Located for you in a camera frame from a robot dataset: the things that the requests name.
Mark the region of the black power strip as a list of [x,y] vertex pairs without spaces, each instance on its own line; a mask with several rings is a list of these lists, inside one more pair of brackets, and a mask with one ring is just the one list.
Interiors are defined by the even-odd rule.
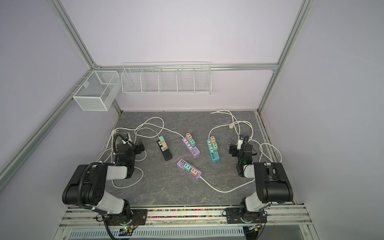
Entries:
[[171,159],[173,158],[173,156],[172,156],[171,151],[169,150],[169,147],[168,147],[167,150],[164,150],[164,149],[162,148],[162,143],[160,142],[160,140],[158,140],[157,143],[158,143],[158,146],[159,146],[159,148],[160,148],[160,150],[161,150],[161,153],[162,153],[162,155],[163,155],[165,161],[169,161],[169,160],[171,160]]

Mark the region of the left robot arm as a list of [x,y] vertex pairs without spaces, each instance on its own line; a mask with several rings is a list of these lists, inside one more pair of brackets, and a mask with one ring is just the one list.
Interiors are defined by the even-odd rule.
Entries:
[[65,205],[91,210],[104,218],[119,221],[120,225],[128,225],[133,218],[129,201],[108,193],[106,182],[131,178],[136,155],[145,151],[145,147],[142,142],[136,145],[128,142],[113,144],[113,151],[115,162],[79,165],[62,194],[62,201]]

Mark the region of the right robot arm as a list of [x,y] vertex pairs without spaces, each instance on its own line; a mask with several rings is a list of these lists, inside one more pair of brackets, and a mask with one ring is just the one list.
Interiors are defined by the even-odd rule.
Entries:
[[253,162],[253,147],[249,143],[238,149],[230,145],[229,153],[238,159],[236,164],[238,175],[254,180],[256,191],[242,199],[240,203],[240,219],[245,223],[265,223],[265,208],[272,204],[292,202],[294,193],[282,163]]

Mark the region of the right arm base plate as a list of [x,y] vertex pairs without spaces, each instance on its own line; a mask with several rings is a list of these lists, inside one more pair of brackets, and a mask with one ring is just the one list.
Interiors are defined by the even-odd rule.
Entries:
[[242,210],[240,207],[226,208],[224,216],[228,224],[264,224],[267,222],[267,213],[261,212],[248,212]]

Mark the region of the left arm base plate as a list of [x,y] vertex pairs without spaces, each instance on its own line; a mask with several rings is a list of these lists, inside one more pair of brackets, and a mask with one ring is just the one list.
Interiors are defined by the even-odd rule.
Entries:
[[108,226],[143,226],[146,224],[148,218],[148,209],[133,209],[131,210],[130,217],[120,215],[109,215],[106,217]]

